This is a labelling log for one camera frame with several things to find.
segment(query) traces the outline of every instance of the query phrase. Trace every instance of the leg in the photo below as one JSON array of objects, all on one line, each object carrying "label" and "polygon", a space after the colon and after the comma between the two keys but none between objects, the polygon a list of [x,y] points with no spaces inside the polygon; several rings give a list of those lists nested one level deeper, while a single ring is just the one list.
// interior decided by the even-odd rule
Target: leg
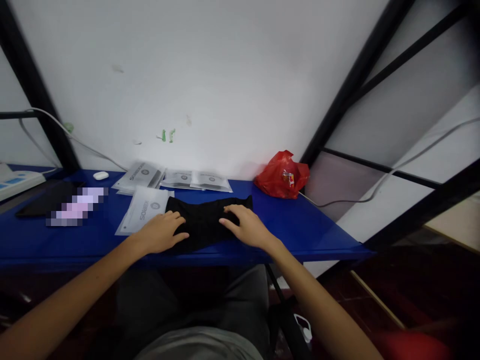
[{"label": "leg", "polygon": [[223,316],[217,326],[248,339],[266,359],[269,352],[269,288],[265,266],[256,265],[238,276],[224,294]]},{"label": "leg", "polygon": [[174,318],[180,308],[156,270],[130,269],[118,280],[117,323],[133,338]]}]

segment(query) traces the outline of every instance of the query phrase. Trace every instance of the black metal frame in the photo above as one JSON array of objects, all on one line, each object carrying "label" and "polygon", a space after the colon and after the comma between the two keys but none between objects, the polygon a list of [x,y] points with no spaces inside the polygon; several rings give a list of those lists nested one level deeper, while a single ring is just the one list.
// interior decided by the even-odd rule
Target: black metal frame
[{"label": "black metal frame", "polygon": [[[0,45],[30,105],[45,110],[61,121],[7,0],[0,0]],[[10,112],[2,114],[0,119],[31,117],[30,113],[23,113],[22,116],[22,113]],[[35,117],[40,121],[63,169],[68,173],[80,169],[72,145],[63,130],[43,113],[37,113]]]},{"label": "black metal frame", "polygon": [[[376,85],[380,84],[381,81],[385,80],[389,75],[391,75],[395,70],[405,64],[409,59],[416,55],[419,51],[424,49],[428,44],[435,40],[438,36],[443,34],[447,29],[456,24],[459,20],[463,19],[465,16],[468,17],[471,34],[474,37],[474,43],[477,47],[480,48],[480,6],[478,1],[458,1],[459,5],[454,9],[450,14],[448,14],[444,19],[442,19],[437,25],[425,33],[420,39],[413,43],[407,50],[400,54],[395,60],[393,60],[389,65],[387,65],[382,71],[380,71],[376,76],[374,76],[370,81],[365,85],[358,88],[356,83],[350,78],[353,77],[353,74],[359,78],[366,79],[373,68],[377,59],[369,58],[369,54],[374,50],[365,50],[365,48],[372,46],[369,41],[365,45],[362,53],[359,55],[354,64],[350,74],[345,80],[342,88],[337,94],[333,104],[331,105],[328,113],[320,124],[315,136],[310,142],[305,154],[302,157],[301,162],[307,163],[311,166],[314,161],[317,159],[321,151],[330,153],[336,156],[339,156],[343,159],[353,161],[355,163],[367,166],[372,169],[376,169],[383,172],[389,172],[390,168],[387,166],[376,164],[368,160],[360,159],[358,157],[341,153],[339,151],[331,150],[325,148],[325,145],[335,130],[336,126],[339,124],[345,112],[350,106],[357,102],[361,97],[366,95],[370,90],[372,90]],[[378,26],[375,27],[373,32],[380,32],[376,36],[380,37],[382,28]],[[388,37],[387,42],[390,40],[390,34],[386,35]],[[385,48],[385,45],[382,41],[379,41],[381,51]],[[373,61],[373,64],[370,66],[361,66],[364,62]],[[448,210],[452,206],[458,204],[469,196],[473,195],[480,190],[480,159],[469,165],[464,170],[460,171],[457,175],[449,179],[447,182],[439,184],[437,182],[419,178],[417,176],[403,173],[397,171],[394,173],[395,176],[400,178],[412,181],[416,184],[420,184],[429,188],[434,189],[429,195],[420,200],[409,210],[404,212],[397,219],[392,221],[390,224],[385,226],[382,230],[377,232],[374,236],[368,239],[364,245],[372,251],[381,251],[389,247],[394,242],[402,239],[403,237],[411,234],[415,230],[419,229],[429,220],[440,215],[444,211]],[[330,279],[335,277],[339,272],[350,269],[357,261],[353,260],[342,260],[336,263],[334,266],[329,268],[327,271],[322,273],[317,280],[325,284]],[[295,297],[291,297],[287,301],[290,305],[296,302]]]},{"label": "black metal frame", "polygon": [[[368,161],[368,160],[364,160],[364,159],[361,159],[361,158],[356,157],[356,156],[347,155],[347,154],[345,154],[343,152],[340,152],[340,151],[332,150],[332,149],[329,149],[329,148],[326,148],[326,147],[324,147],[322,151],[324,153],[328,153],[328,154],[338,156],[339,158],[349,160],[351,162],[369,167],[371,169],[381,171],[383,173],[389,173],[389,172],[392,171],[391,167],[388,167],[388,166],[385,166],[385,165],[380,165],[380,164],[377,164],[375,162],[371,162],[371,161]],[[403,171],[395,171],[392,175],[396,176],[398,178],[408,180],[412,183],[423,185],[427,188],[431,188],[431,189],[435,189],[435,190],[439,189],[440,186],[442,185],[439,182],[428,180],[428,179],[425,179],[423,177],[415,176],[415,175],[412,175],[412,174],[409,174],[409,173],[406,173],[406,172],[403,172]]]},{"label": "black metal frame", "polygon": [[[390,0],[387,4],[300,162],[306,163],[311,167],[320,152],[324,151],[385,173],[392,170],[388,166],[327,149],[325,145],[346,111],[355,102],[464,16],[467,15],[470,18],[476,43],[480,44],[479,9],[472,4],[473,1],[462,1],[459,7],[418,39],[370,81],[365,83],[414,2],[415,0]],[[60,120],[7,0],[0,0],[0,45],[31,106],[43,109]],[[26,118],[38,118],[43,131],[66,172],[71,173],[80,169],[68,137],[62,129],[43,113],[35,111],[0,113],[0,120]],[[443,184],[402,171],[395,172],[394,176],[429,187],[434,189],[434,191],[371,237],[365,245],[374,251],[382,250],[416,230],[428,220],[480,190],[479,174],[480,159]],[[320,282],[325,282],[334,276],[338,270],[348,269],[354,263],[355,261],[352,260],[340,261],[317,279]],[[292,316],[292,312],[287,306],[287,304],[295,302],[295,298],[293,297],[285,301],[276,278],[268,265],[266,265],[266,270],[272,279],[281,302],[275,318],[284,332],[287,331],[285,337],[293,341],[291,344],[287,340],[294,358],[311,358],[311,354],[298,330],[299,328]]]}]

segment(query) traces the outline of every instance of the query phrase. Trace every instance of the white device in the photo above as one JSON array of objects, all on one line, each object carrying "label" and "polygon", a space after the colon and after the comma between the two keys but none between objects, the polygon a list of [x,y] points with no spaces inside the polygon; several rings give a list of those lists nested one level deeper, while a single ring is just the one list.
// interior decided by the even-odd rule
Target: white device
[{"label": "white device", "polygon": [[99,171],[93,174],[93,178],[98,181],[106,179],[108,177],[109,177],[109,173],[106,171]]},{"label": "white device", "polygon": [[45,182],[45,177],[35,171],[11,171],[0,178],[0,201]]}]

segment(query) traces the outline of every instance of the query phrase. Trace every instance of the forearm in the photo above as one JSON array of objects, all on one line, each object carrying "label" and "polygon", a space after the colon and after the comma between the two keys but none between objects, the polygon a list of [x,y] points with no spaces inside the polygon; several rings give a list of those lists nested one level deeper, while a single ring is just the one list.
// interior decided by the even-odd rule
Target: forearm
[{"label": "forearm", "polygon": [[57,290],[0,336],[2,359],[48,357],[98,298],[140,256],[128,241],[124,241]]},{"label": "forearm", "polygon": [[272,241],[265,251],[275,261],[323,346],[336,360],[382,359],[355,321],[280,240]]}]

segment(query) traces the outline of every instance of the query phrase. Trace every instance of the red object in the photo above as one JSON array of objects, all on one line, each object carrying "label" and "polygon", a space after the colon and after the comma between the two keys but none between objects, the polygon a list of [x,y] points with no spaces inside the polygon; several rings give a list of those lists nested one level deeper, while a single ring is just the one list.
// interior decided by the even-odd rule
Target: red object
[{"label": "red object", "polygon": [[310,177],[310,170],[308,165],[294,162],[292,156],[288,150],[277,152],[255,178],[255,185],[272,197],[296,199]]},{"label": "red object", "polygon": [[452,360],[450,349],[421,332],[375,334],[372,342],[385,360]]}]

